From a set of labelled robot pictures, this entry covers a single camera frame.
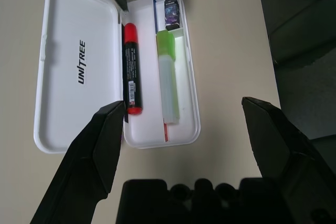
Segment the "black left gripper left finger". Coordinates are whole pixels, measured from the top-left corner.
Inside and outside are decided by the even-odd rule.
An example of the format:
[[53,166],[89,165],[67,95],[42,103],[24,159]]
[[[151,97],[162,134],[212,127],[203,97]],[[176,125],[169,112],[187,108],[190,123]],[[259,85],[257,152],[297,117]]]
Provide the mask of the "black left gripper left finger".
[[32,223],[91,223],[111,192],[121,149],[123,101],[103,106],[72,141]]

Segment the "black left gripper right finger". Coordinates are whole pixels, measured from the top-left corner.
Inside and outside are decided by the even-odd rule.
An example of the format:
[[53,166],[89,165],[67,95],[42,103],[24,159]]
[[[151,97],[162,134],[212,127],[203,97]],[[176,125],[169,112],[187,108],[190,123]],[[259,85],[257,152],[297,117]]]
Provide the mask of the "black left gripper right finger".
[[296,223],[335,223],[335,135],[309,139],[281,109],[241,101],[262,177],[273,179]]

